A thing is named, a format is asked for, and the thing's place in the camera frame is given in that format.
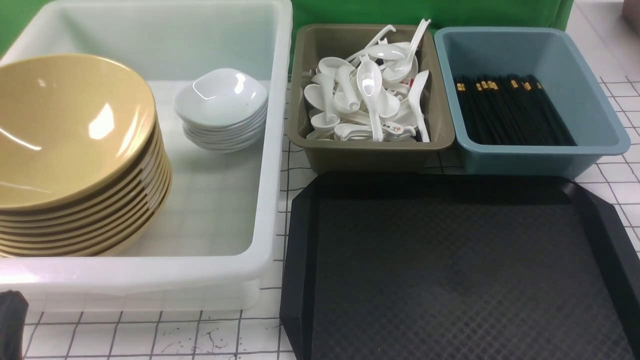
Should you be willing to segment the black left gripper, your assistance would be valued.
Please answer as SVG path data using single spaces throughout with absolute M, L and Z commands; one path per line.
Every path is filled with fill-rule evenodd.
M 0 294 L 0 358 L 23 359 L 23 334 L 29 303 L 19 291 Z

